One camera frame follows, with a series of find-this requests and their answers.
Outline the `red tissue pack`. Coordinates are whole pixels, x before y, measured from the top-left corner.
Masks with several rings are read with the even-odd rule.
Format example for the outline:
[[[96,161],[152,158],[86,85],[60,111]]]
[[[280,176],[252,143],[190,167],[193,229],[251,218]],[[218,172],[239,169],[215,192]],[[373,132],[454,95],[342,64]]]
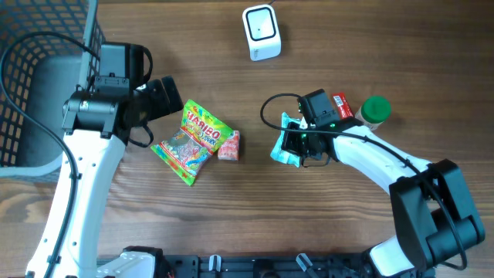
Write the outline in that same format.
[[[237,161],[239,159],[240,132],[234,131],[218,150],[219,160]]]

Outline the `green lid seasoning jar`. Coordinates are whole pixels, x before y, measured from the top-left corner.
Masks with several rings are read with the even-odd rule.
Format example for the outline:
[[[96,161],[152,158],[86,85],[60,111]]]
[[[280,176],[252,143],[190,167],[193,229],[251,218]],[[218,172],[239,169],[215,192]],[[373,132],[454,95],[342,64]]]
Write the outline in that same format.
[[[381,96],[372,96],[355,113],[355,118],[371,131],[375,131],[390,115],[391,104],[389,101]]]

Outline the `green Haribo candy bag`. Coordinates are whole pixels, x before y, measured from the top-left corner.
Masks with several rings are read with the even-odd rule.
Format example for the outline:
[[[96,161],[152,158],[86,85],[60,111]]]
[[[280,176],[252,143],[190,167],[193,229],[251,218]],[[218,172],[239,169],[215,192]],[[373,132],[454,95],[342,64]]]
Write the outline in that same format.
[[[151,150],[188,186],[192,186],[205,162],[233,132],[204,107],[188,100],[184,105],[178,132],[152,145]]]

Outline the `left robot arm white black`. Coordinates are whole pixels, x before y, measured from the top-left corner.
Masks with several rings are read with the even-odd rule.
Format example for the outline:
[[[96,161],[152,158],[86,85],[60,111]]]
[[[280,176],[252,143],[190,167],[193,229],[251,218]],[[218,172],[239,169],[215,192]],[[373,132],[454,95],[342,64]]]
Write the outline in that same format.
[[[62,167],[27,277],[94,277],[100,228],[113,176],[135,127],[184,104],[171,76],[152,80],[148,48],[101,46],[100,70],[63,106]]]

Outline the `teal snack packet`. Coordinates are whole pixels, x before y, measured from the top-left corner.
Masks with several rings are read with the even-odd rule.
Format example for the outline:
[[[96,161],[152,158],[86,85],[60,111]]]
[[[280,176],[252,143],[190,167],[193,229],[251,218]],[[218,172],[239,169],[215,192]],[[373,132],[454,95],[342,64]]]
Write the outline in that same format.
[[[294,123],[299,126],[300,119],[290,117],[286,112],[282,113],[281,116],[281,127],[287,128],[289,124]],[[282,149],[282,143],[285,132],[281,131],[271,153],[270,157],[274,161],[278,161],[282,164],[291,164],[297,168],[300,167],[300,157],[297,154],[291,154],[288,151]]]

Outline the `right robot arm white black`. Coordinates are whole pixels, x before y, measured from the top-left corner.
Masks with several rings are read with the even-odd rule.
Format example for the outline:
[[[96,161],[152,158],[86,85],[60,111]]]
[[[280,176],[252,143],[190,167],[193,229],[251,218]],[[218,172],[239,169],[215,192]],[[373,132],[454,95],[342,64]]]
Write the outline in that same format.
[[[448,265],[483,242],[485,227],[460,167],[432,163],[377,137],[355,117],[340,117],[326,92],[297,98],[300,119],[282,115],[272,157],[300,167],[306,159],[338,161],[357,169],[389,195],[395,236],[372,247],[370,266],[381,277],[424,273]]]

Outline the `red stick sachet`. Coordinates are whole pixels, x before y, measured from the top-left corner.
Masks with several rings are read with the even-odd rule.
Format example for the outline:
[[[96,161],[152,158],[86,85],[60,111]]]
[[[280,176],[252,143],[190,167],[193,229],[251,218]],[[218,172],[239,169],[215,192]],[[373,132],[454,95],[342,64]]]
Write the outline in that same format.
[[[340,115],[341,119],[354,117],[354,113],[351,110],[349,103],[347,102],[345,93],[334,93],[332,95],[332,98],[333,102],[336,104],[337,112]]]

